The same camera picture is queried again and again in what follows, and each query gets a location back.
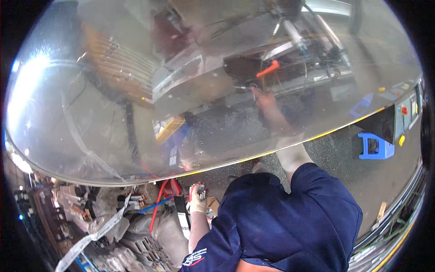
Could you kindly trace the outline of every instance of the blue tube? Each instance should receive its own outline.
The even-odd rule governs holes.
[[[139,213],[144,213],[144,212],[148,211],[149,209],[152,209],[152,208],[154,208],[154,207],[157,207],[158,205],[163,204],[163,203],[165,203],[166,201],[170,201],[170,200],[172,200],[172,199],[174,199],[173,196],[171,196],[170,198],[167,198],[167,199],[165,199],[165,200],[162,200],[162,201],[160,201],[160,202],[157,202],[157,203],[154,204],[154,205],[151,205],[151,206],[149,206],[149,207],[146,207],[145,209],[140,210]]]

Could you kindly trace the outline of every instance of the red tube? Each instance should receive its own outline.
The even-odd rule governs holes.
[[[157,197],[156,203],[158,203],[160,201],[160,198],[162,197],[162,194],[163,194],[164,187],[165,187],[165,185],[167,184],[168,181],[169,181],[169,179],[165,180],[163,182],[162,186],[160,187],[159,196]],[[150,224],[150,234],[153,231],[154,220],[156,219],[156,214],[157,214],[157,209],[158,208],[159,208],[158,206],[156,206],[154,208],[153,217],[151,218],[151,224]]]

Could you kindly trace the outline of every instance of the white cotton glove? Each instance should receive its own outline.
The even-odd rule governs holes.
[[[198,194],[198,188],[199,185],[195,184],[194,186],[190,187],[190,213],[194,212],[200,212],[205,214],[207,211],[207,197],[205,197],[203,200],[201,200],[199,194]]]

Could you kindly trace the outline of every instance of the orange handle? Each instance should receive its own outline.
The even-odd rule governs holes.
[[[277,60],[273,60],[273,61],[272,61],[272,65],[271,65],[269,68],[267,68],[266,70],[261,71],[260,73],[257,74],[257,78],[262,77],[262,76],[264,76],[265,74],[268,74],[268,73],[270,73],[270,72],[272,72],[273,70],[276,70],[276,69],[278,69],[278,68],[279,68],[279,63],[278,63],[278,61],[277,61]]]

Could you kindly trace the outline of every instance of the concrete floor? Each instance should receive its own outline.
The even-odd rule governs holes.
[[[359,235],[366,232],[375,222],[383,201],[391,204],[404,188],[417,166],[420,152],[419,122],[406,134],[402,147],[396,145],[395,154],[387,160],[361,160],[361,129],[347,126],[334,133],[304,143],[312,160],[334,177],[339,178],[354,196],[363,211],[363,221]],[[289,183],[275,154],[260,158],[277,175],[287,192]],[[184,190],[196,182],[204,181],[206,187],[219,201],[231,182],[231,177],[239,177],[251,172],[253,161],[214,169],[179,178]]]

